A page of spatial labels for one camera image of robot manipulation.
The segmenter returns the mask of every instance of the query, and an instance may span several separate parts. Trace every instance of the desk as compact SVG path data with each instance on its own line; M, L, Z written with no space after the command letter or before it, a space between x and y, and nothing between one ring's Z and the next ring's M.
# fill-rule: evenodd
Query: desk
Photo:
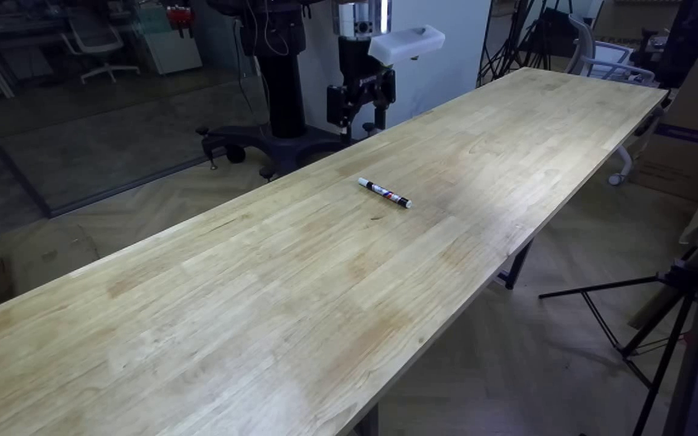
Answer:
M661 98L518 69L0 304L0 433L349 429Z

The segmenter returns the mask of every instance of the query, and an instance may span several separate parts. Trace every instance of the gray floor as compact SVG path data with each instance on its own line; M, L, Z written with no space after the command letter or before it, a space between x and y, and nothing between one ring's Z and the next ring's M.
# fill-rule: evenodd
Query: gray floor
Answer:
M0 98L0 144L52 207L202 158L200 125L265 120L258 78L196 69ZM42 215L0 160L0 232Z

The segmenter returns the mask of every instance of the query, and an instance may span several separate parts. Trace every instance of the light stand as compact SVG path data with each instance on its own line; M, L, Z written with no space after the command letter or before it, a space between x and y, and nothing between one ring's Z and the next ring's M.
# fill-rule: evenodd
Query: light stand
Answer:
M509 35L504 39L501 49L492 55L484 52L484 63L477 72L477 81L496 80L507 75L509 69L524 68L534 61L534 52L539 55L541 66L549 69L549 52L545 52L545 40L542 34L539 31L541 17L524 31L524 24L535 6L535 0L518 0L513 17L512 17L512 29Z
M616 290L616 287L627 287L627 286L641 286L641 282L665 282L665 293L672 293L672 297L665 299L665 304L660 304L649 320L645 321L645 327L624 347L614 330L608 327L608 321L603 320L601 310L595 304L590 293L596 290ZM599 286L581 286L581 287L570 287L570 290L556 290L556 293L541 293L541 299L551 299L551 297L562 297L562 295L581 295L586 307L591 310L595 320L599 321L601 331L608 336L608 341L614 343L614 349L620 353L620 359L631 366L631 370L649 388L643 412L638 416L635 424L635 436L641 436L645 430L647 416L655 407L655 399L660 394L661 379L666 376L673 347L684 331L687 318L690 313L694 299L698 297L698 246L689 249L679 261L673 261L665 273L658 276L643 276L643 279L631 279L631 280L614 280L614 282L599 282ZM647 378L638 364L632 360L632 355L638 355L638 349L643 347L643 341L647 338L649 331L655 331L660 327L660 321L673 310L673 304L681 302L679 315L673 320L672 333L665 343L661 351L661 360L655 370L653 378Z

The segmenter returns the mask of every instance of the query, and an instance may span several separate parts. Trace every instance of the pen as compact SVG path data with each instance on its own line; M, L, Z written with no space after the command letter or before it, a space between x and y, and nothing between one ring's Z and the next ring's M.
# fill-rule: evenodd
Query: pen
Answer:
M400 195L400 193L396 193L396 192L391 192L391 189L385 189L385 187L378 187L378 183L374 183L372 178L360 176L356 182L360 182L360 187L364 187L364 189L369 189L369 192L374 192L374 193L378 193L378 195L398 204L400 207L412 207L412 200L410 200L410 199L406 199L406 195Z

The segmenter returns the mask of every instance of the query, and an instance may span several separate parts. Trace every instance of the chair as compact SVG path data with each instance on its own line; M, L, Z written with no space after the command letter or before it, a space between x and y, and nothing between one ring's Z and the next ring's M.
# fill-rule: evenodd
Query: chair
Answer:
M115 72L130 69L141 75L139 66L112 66L109 55L115 50L123 49L123 40L120 31L105 21L97 11L93 10L75 10L67 18L70 35L63 34L63 40L74 55L86 55L86 57L97 57L103 66L87 69L80 75L80 81L86 85L94 75L109 75L112 81L116 81Z
M576 29L576 49L568 66L570 75L586 75L614 81L635 81L649 87L658 85L653 69L631 66L632 49L596 40L591 27L575 14L570 14L570 24ZM620 158L620 170L608 176L614 187L624 183L632 171L632 154L625 149L625 144L620 144L616 152Z

